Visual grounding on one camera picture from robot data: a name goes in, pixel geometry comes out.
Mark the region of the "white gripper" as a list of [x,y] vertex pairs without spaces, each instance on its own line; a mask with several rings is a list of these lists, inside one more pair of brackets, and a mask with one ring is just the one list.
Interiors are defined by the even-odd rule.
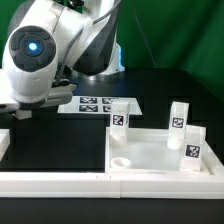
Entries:
[[7,94],[0,94],[0,113],[13,112],[17,110],[35,110],[42,107],[67,104],[72,100],[73,91],[76,88],[76,84],[53,87],[45,100],[36,103],[20,103],[13,100]]

